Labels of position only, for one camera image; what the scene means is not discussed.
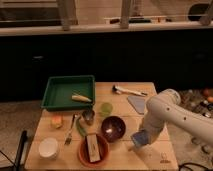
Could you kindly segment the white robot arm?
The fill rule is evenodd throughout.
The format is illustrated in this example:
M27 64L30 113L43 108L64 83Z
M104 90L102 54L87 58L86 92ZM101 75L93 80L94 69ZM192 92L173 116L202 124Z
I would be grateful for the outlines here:
M179 93L173 89L166 89L147 101L147 113L142 121L142 130L139 132L141 146L152 144L166 122L173 123L213 146L213 119L180 107L180 102Z

